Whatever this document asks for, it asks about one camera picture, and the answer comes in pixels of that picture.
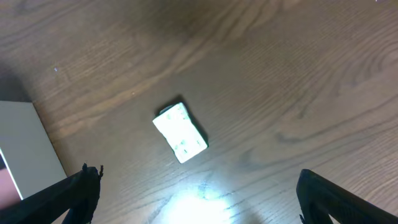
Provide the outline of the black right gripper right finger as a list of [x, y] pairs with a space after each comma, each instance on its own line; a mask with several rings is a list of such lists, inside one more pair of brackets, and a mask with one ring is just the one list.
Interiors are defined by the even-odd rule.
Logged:
[[397, 217], [309, 169], [301, 170], [296, 193], [304, 224], [397, 223]]

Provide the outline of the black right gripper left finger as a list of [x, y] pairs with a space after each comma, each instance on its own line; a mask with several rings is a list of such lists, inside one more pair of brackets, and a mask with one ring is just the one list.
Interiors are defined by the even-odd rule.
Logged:
[[1, 210], [1, 223], [91, 223], [100, 199], [103, 167], [83, 165], [81, 171]]

